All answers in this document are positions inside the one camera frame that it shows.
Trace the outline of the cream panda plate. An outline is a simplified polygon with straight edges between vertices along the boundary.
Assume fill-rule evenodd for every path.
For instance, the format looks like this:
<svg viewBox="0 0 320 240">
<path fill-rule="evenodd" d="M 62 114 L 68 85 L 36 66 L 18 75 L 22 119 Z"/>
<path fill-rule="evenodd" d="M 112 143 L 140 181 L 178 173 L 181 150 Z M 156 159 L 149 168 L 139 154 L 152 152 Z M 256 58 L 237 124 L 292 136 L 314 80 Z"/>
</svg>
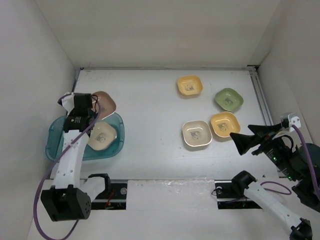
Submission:
<svg viewBox="0 0 320 240">
<path fill-rule="evenodd" d="M 117 138 L 117 132 L 110 124 L 98 121 L 88 140 L 88 145 L 95 151 L 106 150 Z"/>
<path fill-rule="evenodd" d="M 207 149 L 213 140 L 210 126 L 203 120 L 185 122 L 181 132 L 184 146 L 191 152 Z"/>
</svg>

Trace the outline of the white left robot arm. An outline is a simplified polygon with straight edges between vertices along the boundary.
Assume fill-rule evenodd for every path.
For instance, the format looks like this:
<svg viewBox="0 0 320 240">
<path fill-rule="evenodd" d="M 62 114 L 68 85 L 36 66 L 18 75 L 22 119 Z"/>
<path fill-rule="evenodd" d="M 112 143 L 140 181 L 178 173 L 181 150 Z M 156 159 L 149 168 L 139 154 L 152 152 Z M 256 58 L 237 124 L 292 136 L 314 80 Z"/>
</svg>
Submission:
<svg viewBox="0 0 320 240">
<path fill-rule="evenodd" d="M 85 148 L 100 116 L 93 110 L 97 101 L 93 94 L 74 92 L 58 101 L 67 111 L 62 128 L 62 152 L 56 159 L 58 169 L 51 187 L 40 195 L 54 222 L 85 220 L 90 216 L 92 201 L 111 194 L 111 180 L 106 173 L 91 174 L 84 184 L 80 180 Z"/>
</svg>

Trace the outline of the brown panda plate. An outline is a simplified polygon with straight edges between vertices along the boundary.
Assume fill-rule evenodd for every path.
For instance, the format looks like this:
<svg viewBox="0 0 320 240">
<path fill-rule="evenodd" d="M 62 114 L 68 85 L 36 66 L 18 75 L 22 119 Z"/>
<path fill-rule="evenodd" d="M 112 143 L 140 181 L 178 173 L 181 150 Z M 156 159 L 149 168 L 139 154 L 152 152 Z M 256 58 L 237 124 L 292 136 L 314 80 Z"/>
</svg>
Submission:
<svg viewBox="0 0 320 240">
<path fill-rule="evenodd" d="M 97 91 L 92 95 L 92 110 L 96 113 L 100 112 L 99 120 L 109 117 L 116 111 L 117 105 L 108 93 Z"/>
</svg>

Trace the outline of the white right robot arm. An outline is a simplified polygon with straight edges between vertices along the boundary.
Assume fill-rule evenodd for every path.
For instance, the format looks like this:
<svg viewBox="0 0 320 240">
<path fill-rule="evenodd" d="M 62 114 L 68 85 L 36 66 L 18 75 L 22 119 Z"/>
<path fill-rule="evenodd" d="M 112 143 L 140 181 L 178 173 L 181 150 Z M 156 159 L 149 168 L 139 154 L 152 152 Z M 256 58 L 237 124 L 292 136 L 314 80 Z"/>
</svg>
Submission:
<svg viewBox="0 0 320 240">
<path fill-rule="evenodd" d="M 287 146 L 284 138 L 290 132 L 298 132 L 299 124 L 295 120 L 270 125 L 250 125 L 252 135 L 231 133 L 230 137 L 236 145 L 240 155 L 248 151 L 254 156 L 265 154 L 273 164 L 294 181 L 291 188 L 285 187 L 283 195 L 295 194 L 300 202 L 315 210 L 320 209 L 320 148 L 312 143 L 301 141 L 301 147 L 291 144 Z M 139 182 L 134 186 L 128 182 L 123 187 L 119 182 L 111 184 L 110 193 L 101 193 L 92 203 L 94 210 L 146 209 L 148 204 L 159 207 L 156 193 L 147 196 L 147 187 L 154 188 L 156 181 Z M 309 220 L 293 214 L 280 202 L 272 197 L 273 190 L 266 188 L 266 182 L 258 183 L 256 178 L 243 170 L 230 180 L 166 180 L 162 184 L 163 190 L 177 193 L 185 187 L 191 187 L 191 193 L 196 203 L 206 196 L 214 196 L 219 209 L 244 209 L 258 206 L 266 210 L 273 219 L 277 220 L 288 232 L 292 240 L 310 240 L 313 236 Z"/>
</svg>

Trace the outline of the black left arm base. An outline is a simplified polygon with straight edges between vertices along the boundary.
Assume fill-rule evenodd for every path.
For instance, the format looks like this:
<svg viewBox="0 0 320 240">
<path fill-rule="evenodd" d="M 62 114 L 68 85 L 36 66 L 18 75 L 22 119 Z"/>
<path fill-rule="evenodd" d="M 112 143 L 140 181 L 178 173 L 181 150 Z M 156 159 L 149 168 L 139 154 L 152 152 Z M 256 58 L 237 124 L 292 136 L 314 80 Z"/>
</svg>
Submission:
<svg viewBox="0 0 320 240">
<path fill-rule="evenodd" d="M 113 179 L 110 181 L 110 190 L 99 194 L 92 203 L 92 210 L 126 210 L 128 180 Z"/>
</svg>

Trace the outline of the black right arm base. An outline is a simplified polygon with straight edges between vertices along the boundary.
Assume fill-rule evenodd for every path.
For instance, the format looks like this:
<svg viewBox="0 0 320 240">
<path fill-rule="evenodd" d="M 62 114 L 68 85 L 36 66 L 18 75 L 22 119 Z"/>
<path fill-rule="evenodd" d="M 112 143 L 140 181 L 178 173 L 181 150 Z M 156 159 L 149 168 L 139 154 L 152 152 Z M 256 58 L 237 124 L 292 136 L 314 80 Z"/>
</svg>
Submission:
<svg viewBox="0 0 320 240">
<path fill-rule="evenodd" d="M 231 180 L 216 180 L 211 194 L 216 197 L 219 210 L 261 209 L 253 200 L 244 195 L 249 184 L 256 182 L 256 178 L 243 170 Z"/>
</svg>

